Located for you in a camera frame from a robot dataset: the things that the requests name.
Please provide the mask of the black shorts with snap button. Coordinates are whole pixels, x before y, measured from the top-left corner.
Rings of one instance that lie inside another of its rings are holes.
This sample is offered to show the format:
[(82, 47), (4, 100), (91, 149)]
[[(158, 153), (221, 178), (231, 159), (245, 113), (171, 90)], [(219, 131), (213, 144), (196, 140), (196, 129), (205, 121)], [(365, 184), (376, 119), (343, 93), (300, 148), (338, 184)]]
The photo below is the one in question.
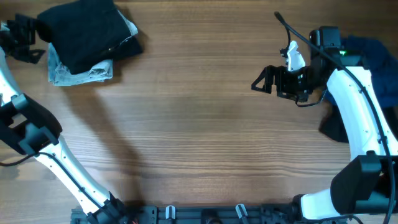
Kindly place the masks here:
[(70, 73), (87, 72), (103, 60), (122, 60), (143, 49), (112, 0), (79, 0), (37, 16), (39, 37), (53, 45)]

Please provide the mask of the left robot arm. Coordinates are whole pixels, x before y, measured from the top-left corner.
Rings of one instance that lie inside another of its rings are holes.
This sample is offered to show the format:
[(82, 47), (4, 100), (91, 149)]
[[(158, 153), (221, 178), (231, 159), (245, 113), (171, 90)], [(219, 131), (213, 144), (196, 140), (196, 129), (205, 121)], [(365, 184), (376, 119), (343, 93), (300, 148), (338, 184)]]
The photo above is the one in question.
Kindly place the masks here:
[(78, 200), (85, 223), (130, 223), (122, 201), (97, 183), (73, 155), (56, 117), (26, 95), (10, 72), (7, 56), (28, 63), (40, 60), (44, 51), (30, 46), (41, 27), (40, 21), (22, 14), (1, 23), (1, 141), (24, 161), (33, 157), (52, 171)]

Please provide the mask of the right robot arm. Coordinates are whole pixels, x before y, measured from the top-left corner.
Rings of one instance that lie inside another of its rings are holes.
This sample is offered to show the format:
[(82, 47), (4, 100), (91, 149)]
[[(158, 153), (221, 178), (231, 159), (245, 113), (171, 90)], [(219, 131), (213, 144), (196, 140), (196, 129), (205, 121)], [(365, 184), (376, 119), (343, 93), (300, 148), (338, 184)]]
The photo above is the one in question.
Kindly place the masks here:
[(330, 94), (348, 137), (351, 160), (328, 189), (298, 195), (286, 209), (288, 222), (321, 223), (359, 214), (397, 212), (397, 139), (379, 106), (371, 71), (363, 54), (341, 45), (337, 27), (321, 26), (305, 38), (310, 65), (296, 41), (280, 51), (284, 66), (266, 66), (252, 83), (254, 91), (272, 93), (307, 107), (317, 88)]

